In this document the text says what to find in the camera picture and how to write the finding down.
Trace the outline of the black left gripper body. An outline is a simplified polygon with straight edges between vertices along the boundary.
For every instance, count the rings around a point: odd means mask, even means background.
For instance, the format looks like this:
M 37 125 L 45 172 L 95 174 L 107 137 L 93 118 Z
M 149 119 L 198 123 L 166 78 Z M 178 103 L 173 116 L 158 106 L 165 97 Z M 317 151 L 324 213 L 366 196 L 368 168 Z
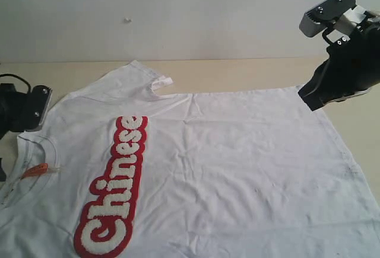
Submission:
M 12 83 L 1 84 L 1 139 L 8 132 L 23 132 L 27 129 L 23 112 L 29 94 L 29 91 L 17 91 Z

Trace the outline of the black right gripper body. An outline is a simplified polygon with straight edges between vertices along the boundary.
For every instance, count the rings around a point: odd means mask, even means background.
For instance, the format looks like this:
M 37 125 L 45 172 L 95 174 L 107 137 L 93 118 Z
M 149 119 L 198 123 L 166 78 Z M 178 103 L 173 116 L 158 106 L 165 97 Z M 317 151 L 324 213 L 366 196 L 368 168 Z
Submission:
M 325 100 L 345 100 L 364 95 L 379 84 L 379 24 L 358 28 L 344 41 L 327 47 L 329 59 L 322 78 Z

